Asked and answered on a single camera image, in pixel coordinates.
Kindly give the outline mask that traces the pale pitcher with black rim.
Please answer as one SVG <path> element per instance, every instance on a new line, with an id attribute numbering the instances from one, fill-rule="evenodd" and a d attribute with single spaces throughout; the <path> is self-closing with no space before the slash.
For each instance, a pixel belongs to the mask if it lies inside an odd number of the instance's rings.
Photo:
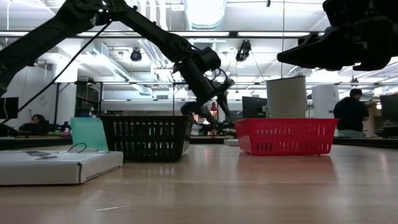
<path id="1" fill-rule="evenodd" d="M 268 80 L 267 105 L 271 118 L 304 118 L 307 90 L 304 76 Z"/>

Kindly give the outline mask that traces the person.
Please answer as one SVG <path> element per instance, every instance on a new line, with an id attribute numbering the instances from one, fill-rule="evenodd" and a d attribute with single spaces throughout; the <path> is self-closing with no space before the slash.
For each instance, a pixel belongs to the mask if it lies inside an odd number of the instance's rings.
<path id="1" fill-rule="evenodd" d="M 336 128 L 340 138 L 363 138 L 364 122 L 369 119 L 366 105 L 360 101 L 361 89 L 350 90 L 349 96 L 343 98 L 333 109 L 334 118 L 338 119 Z"/>
<path id="2" fill-rule="evenodd" d="M 47 134 L 50 131 L 50 125 L 43 115 L 35 114 L 31 117 L 29 123 L 25 123 L 19 127 L 19 131 L 33 134 Z"/>

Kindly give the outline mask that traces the translucent teal plastic bin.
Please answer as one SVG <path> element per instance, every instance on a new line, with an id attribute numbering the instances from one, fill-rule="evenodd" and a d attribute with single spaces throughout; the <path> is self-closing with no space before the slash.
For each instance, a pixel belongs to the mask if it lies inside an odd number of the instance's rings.
<path id="1" fill-rule="evenodd" d="M 99 118 L 72 118 L 71 128 L 73 144 L 108 151 L 103 122 Z"/>

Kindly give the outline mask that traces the white cabinet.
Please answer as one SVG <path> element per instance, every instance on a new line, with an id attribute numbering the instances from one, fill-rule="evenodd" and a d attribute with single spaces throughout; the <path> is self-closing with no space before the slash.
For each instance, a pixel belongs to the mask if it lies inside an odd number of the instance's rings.
<path id="1" fill-rule="evenodd" d="M 334 118 L 333 110 L 339 102 L 338 87 L 319 85 L 312 88 L 312 103 L 315 118 Z"/>

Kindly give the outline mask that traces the dark shelf unit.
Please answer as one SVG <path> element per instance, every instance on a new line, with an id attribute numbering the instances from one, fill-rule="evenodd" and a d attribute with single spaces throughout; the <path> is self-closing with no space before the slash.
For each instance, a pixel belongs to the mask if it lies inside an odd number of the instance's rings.
<path id="1" fill-rule="evenodd" d="M 101 82 L 76 82 L 75 117 L 99 117 L 104 85 Z"/>

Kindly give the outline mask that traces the silver ventilation duct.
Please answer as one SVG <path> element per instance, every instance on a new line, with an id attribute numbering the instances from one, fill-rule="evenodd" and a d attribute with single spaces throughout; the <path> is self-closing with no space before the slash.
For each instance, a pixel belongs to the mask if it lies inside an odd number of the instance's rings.
<path id="1" fill-rule="evenodd" d="M 226 0 L 183 0 L 185 24 L 194 36 L 188 41 L 200 50 L 217 52 L 217 43 L 228 32 L 221 31 L 226 11 Z"/>

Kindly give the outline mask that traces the black computer monitor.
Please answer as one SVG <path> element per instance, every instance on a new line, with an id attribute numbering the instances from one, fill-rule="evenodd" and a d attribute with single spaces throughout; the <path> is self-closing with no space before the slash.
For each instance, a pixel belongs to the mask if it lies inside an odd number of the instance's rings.
<path id="1" fill-rule="evenodd" d="M 19 98 L 0 98 L 0 119 L 16 119 L 18 117 Z"/>
<path id="2" fill-rule="evenodd" d="M 266 118 L 267 99 L 258 97 L 242 97 L 243 118 Z"/>
<path id="3" fill-rule="evenodd" d="M 385 121 L 398 122 L 398 93 L 381 95 L 381 113 Z"/>

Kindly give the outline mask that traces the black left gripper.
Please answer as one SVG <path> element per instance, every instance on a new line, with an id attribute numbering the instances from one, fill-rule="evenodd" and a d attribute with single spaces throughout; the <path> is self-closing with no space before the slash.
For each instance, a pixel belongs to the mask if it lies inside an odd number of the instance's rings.
<path id="1" fill-rule="evenodd" d="M 178 63 L 179 73 L 197 98 L 197 102 L 187 102 L 181 107 L 183 115 L 193 116 L 197 114 L 205 118 L 211 125 L 214 125 L 215 121 L 209 108 L 202 104 L 216 96 L 218 105 L 225 114 L 225 120 L 229 120 L 230 110 L 227 90 L 234 85 L 234 81 L 229 79 L 220 67 L 221 59 L 211 48 L 203 50 L 191 48 L 187 55 Z M 222 84 L 214 81 L 214 78 L 208 79 L 205 76 L 205 72 L 215 70 L 226 76 Z"/>

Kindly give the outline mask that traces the black overhead light bar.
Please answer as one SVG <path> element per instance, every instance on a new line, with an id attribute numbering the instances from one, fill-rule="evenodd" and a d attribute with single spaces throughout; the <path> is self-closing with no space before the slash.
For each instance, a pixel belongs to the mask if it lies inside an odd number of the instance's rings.
<path id="1" fill-rule="evenodd" d="M 28 31 L 6 31 L 0 30 L 0 37 L 11 37 L 19 38 L 26 35 Z M 298 39 L 301 36 L 309 35 L 311 33 L 317 33 L 318 35 L 323 35 L 324 32 L 296 32 L 296 31 L 172 31 L 171 33 L 177 34 L 181 37 L 194 39 L 194 38 L 205 38 L 205 39 L 215 39 L 215 38 L 232 38 L 232 39 Z M 96 34 L 95 31 L 82 32 L 81 34 L 76 34 L 79 38 L 89 38 Z M 134 31 L 103 31 L 98 37 L 100 38 L 141 38 L 142 36 Z"/>

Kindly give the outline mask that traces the black metal table frame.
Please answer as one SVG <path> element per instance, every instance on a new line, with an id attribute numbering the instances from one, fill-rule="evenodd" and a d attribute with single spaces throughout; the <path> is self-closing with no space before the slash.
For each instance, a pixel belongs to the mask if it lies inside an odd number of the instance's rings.
<path id="1" fill-rule="evenodd" d="M 223 144 L 223 138 L 194 136 L 190 138 L 191 144 Z M 0 138 L 0 151 L 48 146 L 71 145 L 72 138 Z M 361 146 L 384 149 L 398 149 L 398 139 L 352 139 L 334 138 L 333 144 L 344 146 Z"/>

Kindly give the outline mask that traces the red slotted plastic basket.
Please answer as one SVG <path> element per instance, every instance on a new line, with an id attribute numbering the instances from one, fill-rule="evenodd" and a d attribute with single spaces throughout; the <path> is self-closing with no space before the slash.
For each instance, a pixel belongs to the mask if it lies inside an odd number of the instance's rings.
<path id="1" fill-rule="evenodd" d="M 255 156 L 329 154 L 337 119 L 248 118 L 234 122 L 240 150 Z"/>

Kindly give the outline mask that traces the black slotted plastic basket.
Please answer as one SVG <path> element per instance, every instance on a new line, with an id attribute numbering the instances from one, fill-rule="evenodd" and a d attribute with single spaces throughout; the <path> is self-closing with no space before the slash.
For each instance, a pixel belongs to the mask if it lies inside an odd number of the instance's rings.
<path id="1" fill-rule="evenodd" d="M 189 148 L 189 116 L 102 116 L 109 151 L 130 162 L 178 162 Z"/>

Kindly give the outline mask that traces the black background workstation frame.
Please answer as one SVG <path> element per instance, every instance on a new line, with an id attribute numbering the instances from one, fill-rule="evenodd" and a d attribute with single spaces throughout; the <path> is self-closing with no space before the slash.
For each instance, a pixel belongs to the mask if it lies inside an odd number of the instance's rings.
<path id="1" fill-rule="evenodd" d="M 76 87 L 76 82 L 57 82 L 58 92 Z M 197 98 L 184 82 L 101 82 L 104 85 L 102 112 L 164 113 L 176 115 Z"/>

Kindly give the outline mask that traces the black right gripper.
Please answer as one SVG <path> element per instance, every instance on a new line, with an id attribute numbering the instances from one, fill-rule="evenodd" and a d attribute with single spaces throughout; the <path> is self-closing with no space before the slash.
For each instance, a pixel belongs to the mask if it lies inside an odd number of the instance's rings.
<path id="1" fill-rule="evenodd" d="M 298 38 L 297 46 L 277 54 L 279 62 L 302 68 L 356 71 L 384 68 L 392 57 L 396 33 L 388 17 L 370 17 L 342 26 L 327 27 L 323 35 L 311 32 Z"/>

